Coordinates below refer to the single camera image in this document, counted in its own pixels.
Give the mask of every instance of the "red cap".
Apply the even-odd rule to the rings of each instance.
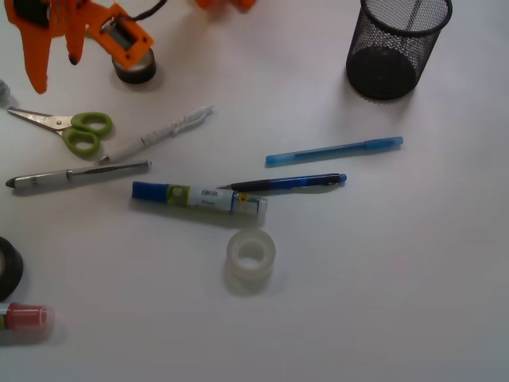
[[[53,320],[53,311],[47,306],[22,305],[13,302],[7,310],[9,330],[43,329]]]

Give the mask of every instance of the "green scissor handle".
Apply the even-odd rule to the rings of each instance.
[[[100,129],[95,129],[90,126],[90,123],[104,123],[104,126]],[[110,116],[97,112],[76,114],[72,117],[71,124],[78,130],[97,135],[98,138],[110,134],[111,129],[113,129],[113,122]]]
[[[99,148],[101,147],[101,143],[99,142],[97,135],[87,133],[86,131],[79,131],[74,127],[68,127],[65,129],[62,133],[62,139],[69,150],[80,157],[90,157],[99,151]],[[91,143],[92,146],[82,149],[76,145],[79,142],[88,142]]]
[[[100,129],[91,127],[89,123],[104,123]],[[62,139],[74,154],[81,157],[90,157],[99,151],[101,146],[99,139],[111,133],[113,122],[109,115],[104,113],[80,113],[71,119],[72,127],[68,127],[62,133]],[[76,144],[79,142],[88,142],[92,146],[82,149]]]

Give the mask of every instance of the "white pen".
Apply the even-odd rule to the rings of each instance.
[[[202,107],[200,110],[195,111],[191,115],[186,115],[178,122],[172,123],[167,127],[163,127],[160,130],[147,134],[144,137],[140,137],[132,146],[120,150],[117,153],[105,155],[96,163],[96,165],[106,165],[110,163],[121,162],[123,159],[134,155],[165,138],[174,137],[182,130],[198,127],[203,122],[205,122],[205,119],[207,119],[207,117],[212,114],[213,111],[213,106]]]
[[[37,187],[39,185],[66,185],[72,182],[75,177],[86,177],[97,173],[111,173],[124,169],[142,169],[150,168],[151,161],[143,159],[141,161],[126,162],[119,165],[93,166],[83,169],[59,170],[48,173],[36,173],[25,177],[13,177],[6,181],[6,186],[11,189],[20,189],[22,187]]]

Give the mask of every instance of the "scissors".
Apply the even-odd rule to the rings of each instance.
[[[97,153],[101,147],[99,140],[113,130],[111,118],[104,113],[88,112],[65,117],[36,113],[15,107],[9,107],[7,111],[11,115],[57,133],[62,137],[69,150],[81,157],[90,157]],[[104,126],[95,129],[90,123],[103,123]],[[82,149],[76,145],[79,142],[88,142],[92,146]]]

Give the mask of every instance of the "silver pen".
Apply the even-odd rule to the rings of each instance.
[[[36,173],[24,177],[13,177],[6,181],[6,186],[12,189],[20,189],[22,187],[37,187],[39,185],[66,185],[74,178],[88,177],[98,173],[114,173],[124,169],[149,169],[152,165],[151,161],[146,159],[141,161],[126,162],[118,165],[110,166],[93,166],[84,167],[83,169],[59,170],[48,173]]]

